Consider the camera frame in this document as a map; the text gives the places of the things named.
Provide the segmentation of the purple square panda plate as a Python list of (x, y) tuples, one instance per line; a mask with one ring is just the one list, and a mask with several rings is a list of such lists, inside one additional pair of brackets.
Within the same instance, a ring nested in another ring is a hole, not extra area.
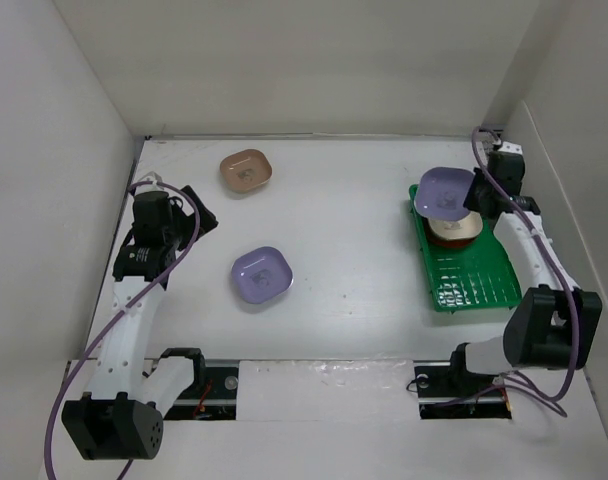
[(473, 183), (470, 170), (435, 167), (421, 177), (414, 197), (415, 210), (424, 218), (459, 221), (469, 215), (464, 206)]

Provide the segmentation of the brown square panda plate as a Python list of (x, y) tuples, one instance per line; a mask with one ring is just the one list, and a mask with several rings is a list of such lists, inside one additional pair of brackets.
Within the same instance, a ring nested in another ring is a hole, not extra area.
[(246, 194), (266, 184), (273, 169), (263, 152), (246, 149), (224, 158), (220, 163), (220, 173), (231, 191)]

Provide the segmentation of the cream square panda plate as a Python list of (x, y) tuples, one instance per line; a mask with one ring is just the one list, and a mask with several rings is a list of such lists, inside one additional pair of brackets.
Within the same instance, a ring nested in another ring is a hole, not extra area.
[(428, 219), (432, 233), (444, 241), (465, 241), (476, 238), (483, 230), (484, 222), (476, 212), (456, 221)]

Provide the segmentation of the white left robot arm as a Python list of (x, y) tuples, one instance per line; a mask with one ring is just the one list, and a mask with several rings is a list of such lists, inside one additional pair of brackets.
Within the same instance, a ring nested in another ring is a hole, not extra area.
[(112, 319), (91, 342), (95, 371), (61, 421), (85, 460), (151, 460), (163, 420), (181, 394), (206, 387), (205, 359), (196, 347), (166, 349), (151, 373), (145, 356), (171, 272), (216, 217), (190, 186), (144, 180), (132, 188), (133, 221), (113, 265)]

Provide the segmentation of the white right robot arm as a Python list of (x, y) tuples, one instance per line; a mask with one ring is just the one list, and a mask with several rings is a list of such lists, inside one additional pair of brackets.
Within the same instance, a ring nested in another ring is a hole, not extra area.
[(580, 370), (588, 360), (602, 313), (595, 292), (566, 272), (543, 229), (535, 200), (520, 194), (525, 175), (515, 144), (494, 148), (477, 168), (464, 205), (491, 224), (513, 267), (522, 299), (501, 336), (462, 344), (446, 369), (457, 393), (478, 387), (483, 375), (520, 369)]

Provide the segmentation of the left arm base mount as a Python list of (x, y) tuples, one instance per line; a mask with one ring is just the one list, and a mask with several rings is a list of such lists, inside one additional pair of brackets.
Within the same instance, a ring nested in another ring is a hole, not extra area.
[(182, 392), (165, 421), (229, 421), (236, 419), (239, 368), (237, 364), (207, 365), (201, 387)]

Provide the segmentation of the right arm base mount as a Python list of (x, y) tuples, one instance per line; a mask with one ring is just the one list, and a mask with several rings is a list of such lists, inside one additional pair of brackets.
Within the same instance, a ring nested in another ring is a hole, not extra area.
[(452, 360), (414, 363), (406, 390), (417, 396), (422, 420), (510, 420), (512, 413), (503, 388), (492, 388), (491, 375), (463, 373)]

